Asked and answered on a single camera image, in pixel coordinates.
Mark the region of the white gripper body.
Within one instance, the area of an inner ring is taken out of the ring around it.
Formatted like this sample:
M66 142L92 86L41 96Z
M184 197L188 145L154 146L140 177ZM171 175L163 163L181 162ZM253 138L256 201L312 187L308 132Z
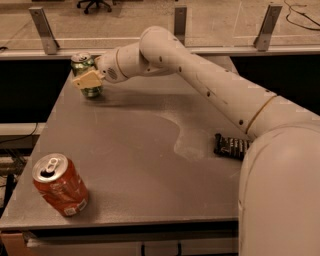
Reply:
M110 83L119 83L127 80L117 62L117 53L118 49L112 49L95 58L97 70Z

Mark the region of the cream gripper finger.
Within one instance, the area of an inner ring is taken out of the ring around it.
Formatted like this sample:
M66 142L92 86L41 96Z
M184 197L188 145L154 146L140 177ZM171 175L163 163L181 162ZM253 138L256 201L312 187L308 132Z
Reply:
M89 69L84 73L75 75L72 84L77 89L94 88L101 86L103 79L104 75L100 71Z

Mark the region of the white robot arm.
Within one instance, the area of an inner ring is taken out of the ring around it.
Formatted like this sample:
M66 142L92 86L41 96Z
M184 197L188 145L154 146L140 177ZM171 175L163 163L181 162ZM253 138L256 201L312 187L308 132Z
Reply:
M320 256L318 115L191 53L158 26L97 57L73 84L165 73L182 77L252 141L240 173L239 256Z

